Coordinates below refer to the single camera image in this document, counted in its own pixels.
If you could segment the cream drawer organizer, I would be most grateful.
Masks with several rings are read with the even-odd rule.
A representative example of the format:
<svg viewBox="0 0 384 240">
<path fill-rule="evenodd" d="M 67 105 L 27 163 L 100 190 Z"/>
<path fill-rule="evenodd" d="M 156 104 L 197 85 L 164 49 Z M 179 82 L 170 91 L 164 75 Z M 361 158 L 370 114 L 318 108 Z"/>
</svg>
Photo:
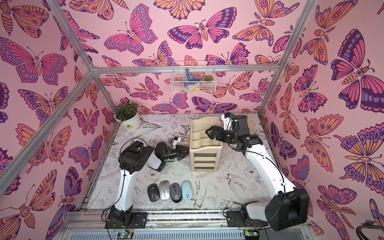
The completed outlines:
<svg viewBox="0 0 384 240">
<path fill-rule="evenodd" d="M 193 172 L 218 170 L 223 144 L 206 134 L 212 126 L 220 126 L 219 117 L 205 117 L 191 122 L 189 154 Z"/>
</svg>

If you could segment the light blue computer mouse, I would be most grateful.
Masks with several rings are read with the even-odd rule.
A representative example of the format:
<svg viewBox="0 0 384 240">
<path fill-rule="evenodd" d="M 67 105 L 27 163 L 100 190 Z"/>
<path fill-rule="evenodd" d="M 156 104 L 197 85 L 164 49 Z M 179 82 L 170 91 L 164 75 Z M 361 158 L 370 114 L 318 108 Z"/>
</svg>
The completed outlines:
<svg viewBox="0 0 384 240">
<path fill-rule="evenodd" d="M 182 182 L 182 196 L 184 200 L 191 200 L 193 198 L 193 188 L 192 183 L 189 180 L 184 180 Z"/>
</svg>

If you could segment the grey computer mouse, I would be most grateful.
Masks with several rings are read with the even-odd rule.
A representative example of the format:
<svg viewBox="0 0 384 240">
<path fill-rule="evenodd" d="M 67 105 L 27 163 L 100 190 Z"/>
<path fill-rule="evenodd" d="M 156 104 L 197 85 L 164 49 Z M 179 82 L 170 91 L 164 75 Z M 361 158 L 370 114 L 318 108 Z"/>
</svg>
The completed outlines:
<svg viewBox="0 0 384 240">
<path fill-rule="evenodd" d="M 174 203 L 179 203 L 183 199 L 182 188 L 178 183 L 170 185 L 170 196 Z"/>
</svg>

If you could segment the silver computer mouse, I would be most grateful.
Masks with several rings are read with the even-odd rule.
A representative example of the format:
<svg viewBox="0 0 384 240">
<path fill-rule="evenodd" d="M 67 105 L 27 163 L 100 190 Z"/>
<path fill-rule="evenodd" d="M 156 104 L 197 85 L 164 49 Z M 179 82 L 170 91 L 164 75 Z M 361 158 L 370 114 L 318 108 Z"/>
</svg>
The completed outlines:
<svg viewBox="0 0 384 240">
<path fill-rule="evenodd" d="M 170 182 L 168 180 L 164 180 L 159 183 L 159 193 L 162 201 L 170 199 Z"/>
</svg>

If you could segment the black computer mouse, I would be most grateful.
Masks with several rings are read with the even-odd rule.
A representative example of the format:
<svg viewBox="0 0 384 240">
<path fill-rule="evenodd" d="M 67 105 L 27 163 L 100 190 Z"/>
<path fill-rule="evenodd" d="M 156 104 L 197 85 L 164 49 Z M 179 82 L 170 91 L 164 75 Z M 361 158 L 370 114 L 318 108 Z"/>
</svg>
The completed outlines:
<svg viewBox="0 0 384 240">
<path fill-rule="evenodd" d="M 149 185 L 147 190 L 151 202 L 157 202 L 158 200 L 160 200 L 160 191 L 157 184 Z"/>
</svg>

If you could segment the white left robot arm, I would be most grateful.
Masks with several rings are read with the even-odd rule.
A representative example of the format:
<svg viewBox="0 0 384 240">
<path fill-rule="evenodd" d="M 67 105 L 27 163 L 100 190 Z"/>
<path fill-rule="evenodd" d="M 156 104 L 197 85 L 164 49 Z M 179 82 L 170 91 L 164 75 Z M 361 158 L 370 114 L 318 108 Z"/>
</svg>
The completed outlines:
<svg viewBox="0 0 384 240">
<path fill-rule="evenodd" d="M 189 148 L 178 144 L 170 149 L 165 142 L 151 147 L 141 138 L 125 142 L 118 154 L 121 178 L 117 199 L 102 213 L 105 229 L 123 229 L 133 223 L 133 193 L 138 173 L 144 166 L 160 172 L 168 161 L 182 160 L 188 155 Z"/>
</svg>

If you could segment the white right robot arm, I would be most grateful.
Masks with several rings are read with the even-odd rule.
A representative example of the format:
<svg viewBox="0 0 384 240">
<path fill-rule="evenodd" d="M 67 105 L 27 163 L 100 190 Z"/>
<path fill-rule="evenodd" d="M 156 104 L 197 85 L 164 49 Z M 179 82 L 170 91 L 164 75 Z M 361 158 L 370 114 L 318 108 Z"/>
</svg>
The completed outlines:
<svg viewBox="0 0 384 240">
<path fill-rule="evenodd" d="M 310 197 L 306 190 L 298 189 L 271 160 L 263 141 L 251 134 L 245 115 L 222 115 L 224 126 L 211 126 L 206 134 L 211 140 L 228 144 L 242 153 L 256 168 L 270 194 L 267 205 L 256 202 L 242 206 L 247 220 L 267 223 L 273 230 L 281 231 L 306 223 Z"/>
</svg>

